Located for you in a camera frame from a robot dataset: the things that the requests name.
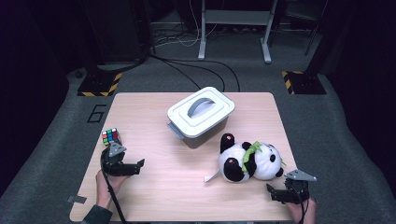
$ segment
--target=light wood surface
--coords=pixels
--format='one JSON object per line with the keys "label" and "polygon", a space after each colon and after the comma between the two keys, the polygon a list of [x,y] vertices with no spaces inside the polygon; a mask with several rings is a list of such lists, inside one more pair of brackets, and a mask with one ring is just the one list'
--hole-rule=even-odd
{"label": "light wood surface", "polygon": [[[191,92],[119,93],[108,112],[103,130],[117,128],[127,147],[124,163],[146,159],[140,175],[128,179],[117,198],[128,221],[273,221],[291,220],[286,206],[271,200],[268,183],[284,189],[285,177],[230,183],[219,176],[207,183],[204,176],[217,170],[219,140],[232,133],[236,142],[263,141],[275,146],[287,166],[296,169],[274,96],[266,92],[225,92],[235,102],[226,127],[196,149],[188,148],[166,126],[170,106]],[[79,196],[70,213],[81,221],[95,204],[95,175],[105,149],[101,134],[93,152]],[[112,220],[120,220],[114,204]]]}

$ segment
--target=gray carpet floor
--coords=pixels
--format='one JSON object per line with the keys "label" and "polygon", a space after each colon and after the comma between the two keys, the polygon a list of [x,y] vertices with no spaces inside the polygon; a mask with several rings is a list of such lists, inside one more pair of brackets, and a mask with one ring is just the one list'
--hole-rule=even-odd
{"label": "gray carpet floor", "polygon": [[[261,34],[252,33],[220,34],[208,40],[206,61],[189,64],[215,71],[224,79],[225,91],[238,91],[230,70],[207,61],[226,63],[236,73],[240,91],[271,92],[275,96],[297,166],[318,177],[318,182],[309,186],[318,200],[318,223],[394,223],[396,203],[389,185],[346,126],[343,108],[329,80],[318,75],[326,95],[287,92],[281,72],[305,70],[320,36],[310,54],[304,56],[308,38],[280,32],[270,48],[271,64],[263,62],[260,37]],[[164,58],[197,60],[198,49],[199,42],[190,47],[175,43],[159,46],[156,51],[157,56]],[[220,79],[206,70],[175,66],[200,87],[223,88]],[[69,92],[63,106],[2,196],[0,223],[72,223],[69,214],[73,204],[66,199],[78,193],[114,99],[114,95],[77,96],[82,78],[76,74],[77,71],[67,76]],[[141,91],[198,88],[176,69],[148,58],[122,74],[115,94]],[[88,123],[96,105],[96,111],[104,116],[99,122]]]}

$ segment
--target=black sleeve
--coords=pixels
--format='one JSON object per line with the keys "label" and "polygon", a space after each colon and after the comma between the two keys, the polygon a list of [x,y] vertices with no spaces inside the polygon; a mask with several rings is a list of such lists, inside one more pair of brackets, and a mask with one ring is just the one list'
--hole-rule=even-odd
{"label": "black sleeve", "polygon": [[101,206],[94,205],[81,224],[108,224],[112,216],[112,212]]}

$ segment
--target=human hand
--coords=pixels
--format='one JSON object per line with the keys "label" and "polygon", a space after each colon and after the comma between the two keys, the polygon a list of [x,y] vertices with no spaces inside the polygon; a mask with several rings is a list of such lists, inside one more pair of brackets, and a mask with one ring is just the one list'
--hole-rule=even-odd
{"label": "human hand", "polygon": [[[317,204],[312,199],[309,198],[303,202],[304,210],[306,209],[304,224],[314,224],[316,221],[316,213],[317,213]],[[301,217],[303,216],[303,211],[301,210],[300,204],[295,203],[286,203],[286,206],[289,208],[291,213],[291,218],[295,223],[299,223]]]}
{"label": "human hand", "polygon": [[[108,182],[110,183],[116,195],[119,193],[122,183],[129,177],[130,177],[129,175],[107,176]],[[96,174],[96,205],[108,209],[110,204],[111,204],[111,195],[110,192],[108,192],[108,186],[105,177],[103,176],[103,173],[100,170]]]}

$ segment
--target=person's arm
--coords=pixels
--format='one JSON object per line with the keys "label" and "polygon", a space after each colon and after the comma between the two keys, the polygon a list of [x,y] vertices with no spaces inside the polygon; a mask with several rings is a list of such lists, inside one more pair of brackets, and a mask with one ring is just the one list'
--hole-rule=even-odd
{"label": "person's arm", "polygon": [[[113,176],[109,175],[108,182],[114,190],[114,193],[120,191],[122,183],[130,176]],[[108,210],[111,204],[111,195],[108,192],[108,186],[103,177],[102,171],[96,175],[96,204],[91,208],[87,216],[84,217],[81,224],[107,224],[110,222],[113,213]]]}
{"label": "person's arm", "polygon": [[[317,204],[312,198],[309,198],[308,200],[305,200],[303,202],[303,205],[304,205],[304,210],[306,209],[304,224],[315,224]],[[293,219],[293,221],[295,223],[299,223],[303,216],[301,205],[295,203],[286,203],[286,206],[289,208],[289,211],[291,213],[291,218]]]}

